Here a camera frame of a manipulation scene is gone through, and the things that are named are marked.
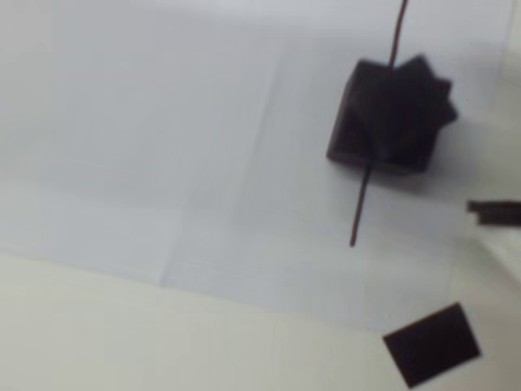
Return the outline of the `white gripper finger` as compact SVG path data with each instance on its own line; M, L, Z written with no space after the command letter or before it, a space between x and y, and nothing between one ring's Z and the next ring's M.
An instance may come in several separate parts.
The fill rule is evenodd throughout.
M520 283L520 202L469 200L466 211L476 216L475 238Z

